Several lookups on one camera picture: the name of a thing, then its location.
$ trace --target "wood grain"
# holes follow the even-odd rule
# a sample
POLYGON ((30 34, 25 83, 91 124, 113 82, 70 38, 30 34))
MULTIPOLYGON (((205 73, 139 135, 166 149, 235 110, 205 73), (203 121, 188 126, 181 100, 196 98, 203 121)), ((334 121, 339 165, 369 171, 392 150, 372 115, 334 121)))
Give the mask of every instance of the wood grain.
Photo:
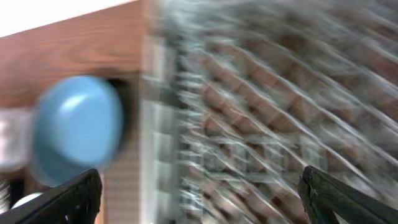
POLYGON ((0 38, 0 107, 33 105, 44 90, 72 75, 109 68, 137 74, 141 2, 0 38))

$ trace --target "wire rack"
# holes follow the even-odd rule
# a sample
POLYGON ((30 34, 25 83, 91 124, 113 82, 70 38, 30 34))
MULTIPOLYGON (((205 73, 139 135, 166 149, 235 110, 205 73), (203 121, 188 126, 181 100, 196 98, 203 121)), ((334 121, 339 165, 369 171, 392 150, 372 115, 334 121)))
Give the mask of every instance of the wire rack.
POLYGON ((397 206, 397 2, 165 9, 178 223, 307 223, 296 191, 307 165, 397 206))

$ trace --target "wire basket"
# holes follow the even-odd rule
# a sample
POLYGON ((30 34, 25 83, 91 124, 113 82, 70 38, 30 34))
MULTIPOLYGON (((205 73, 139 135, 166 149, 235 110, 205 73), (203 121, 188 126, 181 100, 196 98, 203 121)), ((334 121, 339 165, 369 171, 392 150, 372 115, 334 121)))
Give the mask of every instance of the wire basket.
POLYGON ((307 165, 397 208, 398 2, 161 8, 157 222, 308 223, 307 165))

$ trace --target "brown wooden countertop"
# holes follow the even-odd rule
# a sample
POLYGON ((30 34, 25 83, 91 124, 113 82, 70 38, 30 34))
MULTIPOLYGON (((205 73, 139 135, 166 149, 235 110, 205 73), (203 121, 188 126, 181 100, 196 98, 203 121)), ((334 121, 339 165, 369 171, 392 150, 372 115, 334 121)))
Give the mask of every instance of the brown wooden countertop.
MULTIPOLYGON (((105 223, 139 221, 136 121, 142 15, 142 1, 135 1, 0 38, 0 108, 32 106, 44 90, 73 75, 122 78, 130 84, 131 131, 105 173, 105 215, 100 215, 105 223)), ((37 190, 32 187, 27 191, 37 190)))

